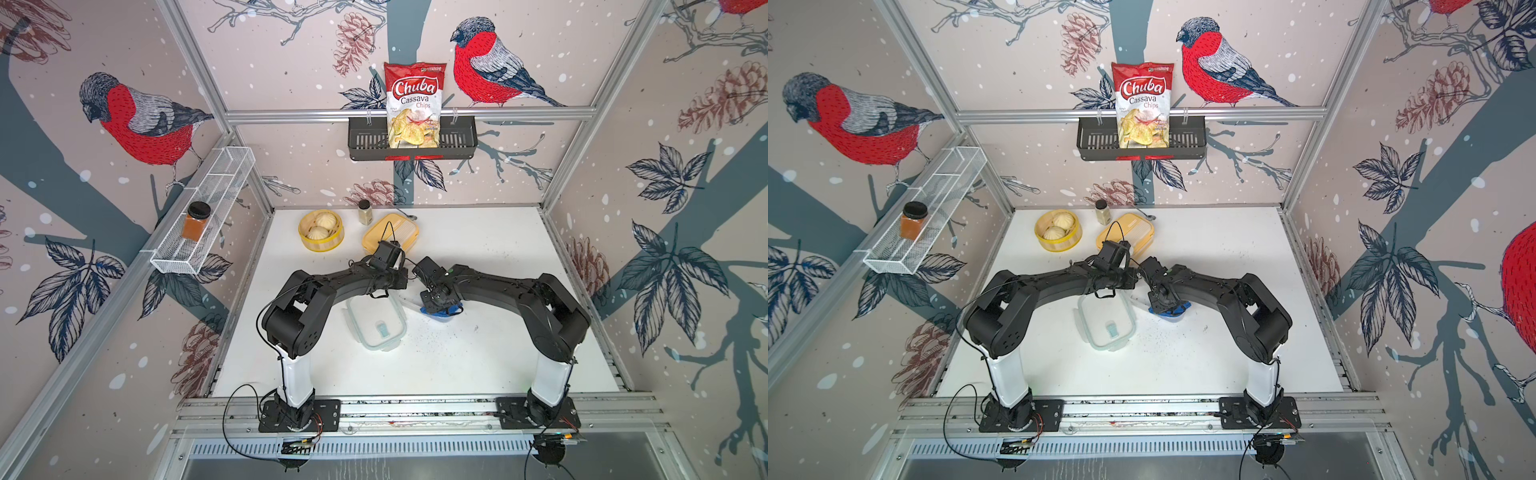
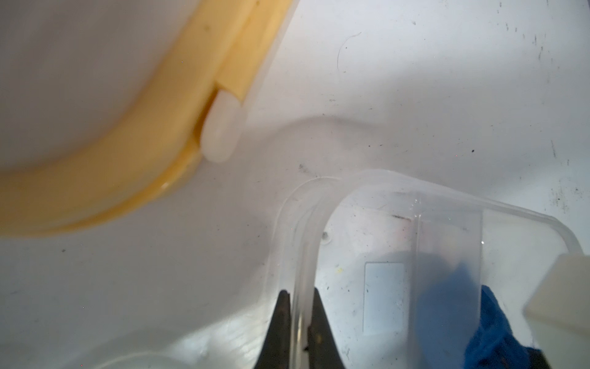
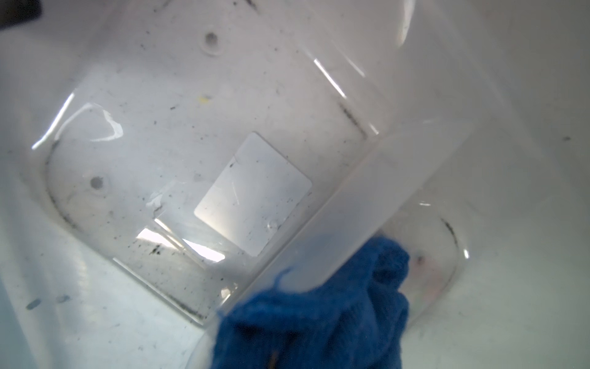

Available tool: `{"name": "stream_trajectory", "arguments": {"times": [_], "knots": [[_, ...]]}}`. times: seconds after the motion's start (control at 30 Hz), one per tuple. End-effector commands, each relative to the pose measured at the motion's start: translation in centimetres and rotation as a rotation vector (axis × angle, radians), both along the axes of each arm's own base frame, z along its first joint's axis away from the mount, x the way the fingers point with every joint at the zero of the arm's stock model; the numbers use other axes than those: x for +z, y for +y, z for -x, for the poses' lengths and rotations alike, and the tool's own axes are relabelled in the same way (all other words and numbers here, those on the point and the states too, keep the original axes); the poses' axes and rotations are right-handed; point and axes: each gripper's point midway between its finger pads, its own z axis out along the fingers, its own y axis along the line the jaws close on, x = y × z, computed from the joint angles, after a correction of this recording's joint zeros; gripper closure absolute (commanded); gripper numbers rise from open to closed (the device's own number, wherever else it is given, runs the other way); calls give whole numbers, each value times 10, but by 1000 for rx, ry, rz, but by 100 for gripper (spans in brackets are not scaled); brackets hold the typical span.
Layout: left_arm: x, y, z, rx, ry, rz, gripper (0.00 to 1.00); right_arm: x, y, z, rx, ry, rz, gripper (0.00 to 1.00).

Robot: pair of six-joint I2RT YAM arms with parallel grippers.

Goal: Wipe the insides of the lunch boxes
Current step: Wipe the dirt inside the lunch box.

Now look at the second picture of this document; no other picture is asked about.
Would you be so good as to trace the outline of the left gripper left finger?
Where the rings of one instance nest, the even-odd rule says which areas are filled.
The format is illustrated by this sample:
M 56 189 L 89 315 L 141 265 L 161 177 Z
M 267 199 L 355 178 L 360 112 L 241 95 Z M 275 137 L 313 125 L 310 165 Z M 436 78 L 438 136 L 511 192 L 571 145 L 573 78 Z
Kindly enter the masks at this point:
M 279 292 L 266 338 L 254 369 L 286 369 L 290 362 L 290 294 Z

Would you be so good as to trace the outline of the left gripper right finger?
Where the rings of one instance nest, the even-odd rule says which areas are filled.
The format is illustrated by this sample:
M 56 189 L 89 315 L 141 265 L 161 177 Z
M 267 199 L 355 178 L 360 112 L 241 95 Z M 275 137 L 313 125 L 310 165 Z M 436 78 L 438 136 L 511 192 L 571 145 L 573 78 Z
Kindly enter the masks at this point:
M 330 323 L 317 288 L 313 292 L 311 322 L 307 329 L 310 369 L 344 369 Z

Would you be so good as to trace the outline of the clear lunch box lid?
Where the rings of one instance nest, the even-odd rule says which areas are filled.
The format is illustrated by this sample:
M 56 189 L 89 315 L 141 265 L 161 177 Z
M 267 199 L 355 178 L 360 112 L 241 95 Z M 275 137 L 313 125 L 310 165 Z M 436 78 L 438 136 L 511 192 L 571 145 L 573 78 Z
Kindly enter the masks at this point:
M 201 352 L 139 349 L 105 351 L 84 359 L 85 368 L 197 368 Z

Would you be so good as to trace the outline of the clear plastic lunch box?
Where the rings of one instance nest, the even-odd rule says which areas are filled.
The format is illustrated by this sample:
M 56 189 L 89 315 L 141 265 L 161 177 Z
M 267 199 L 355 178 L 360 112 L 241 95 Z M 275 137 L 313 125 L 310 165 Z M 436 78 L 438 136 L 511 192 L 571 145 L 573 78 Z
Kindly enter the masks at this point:
M 384 170 L 299 185 L 273 244 L 290 294 L 289 368 L 309 368 L 315 288 L 346 368 L 428 368 L 417 299 L 461 264 L 492 290 L 519 343 L 535 346 L 526 303 L 559 256 L 582 253 L 551 216 Z

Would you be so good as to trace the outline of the blue cleaning cloth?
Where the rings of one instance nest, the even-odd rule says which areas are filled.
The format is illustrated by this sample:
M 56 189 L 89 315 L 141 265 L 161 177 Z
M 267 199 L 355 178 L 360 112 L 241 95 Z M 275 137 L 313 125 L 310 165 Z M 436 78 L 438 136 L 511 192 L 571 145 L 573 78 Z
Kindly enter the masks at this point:
M 465 265 L 423 292 L 416 304 L 416 339 L 428 368 L 532 368 L 492 290 Z

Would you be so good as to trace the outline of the yellow lunch box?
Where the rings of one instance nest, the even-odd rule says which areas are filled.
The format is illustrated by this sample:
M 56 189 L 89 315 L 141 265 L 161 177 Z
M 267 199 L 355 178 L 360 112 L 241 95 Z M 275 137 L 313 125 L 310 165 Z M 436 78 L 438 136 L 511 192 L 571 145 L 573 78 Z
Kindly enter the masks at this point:
M 227 161 L 295 1 L 4 1 L 1 234 L 110 221 Z

